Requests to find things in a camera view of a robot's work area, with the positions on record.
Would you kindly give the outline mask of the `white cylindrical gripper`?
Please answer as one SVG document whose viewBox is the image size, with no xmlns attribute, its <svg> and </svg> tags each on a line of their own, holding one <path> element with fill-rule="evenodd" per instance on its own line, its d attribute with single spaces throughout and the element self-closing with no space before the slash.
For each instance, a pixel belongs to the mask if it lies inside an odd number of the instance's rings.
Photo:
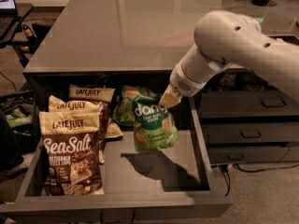
<svg viewBox="0 0 299 224">
<path fill-rule="evenodd" d="M 207 82 L 231 64 L 216 61 L 203 54 L 196 45 L 174 67 L 169 85 L 164 91 L 159 105 L 168 109 L 178 105 L 182 96 L 191 97 L 205 87 Z"/>
</svg>

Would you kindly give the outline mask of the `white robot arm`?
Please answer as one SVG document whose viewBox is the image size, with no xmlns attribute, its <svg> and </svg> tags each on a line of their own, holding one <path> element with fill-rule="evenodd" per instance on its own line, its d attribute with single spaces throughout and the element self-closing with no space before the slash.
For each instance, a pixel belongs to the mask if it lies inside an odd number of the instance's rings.
<svg viewBox="0 0 299 224">
<path fill-rule="evenodd" d="M 299 47 L 264 35 L 252 17 L 211 11 L 195 26 L 193 39 L 194 45 L 174 67 L 159 105 L 178 105 L 232 64 L 253 70 L 299 101 Z"/>
</svg>

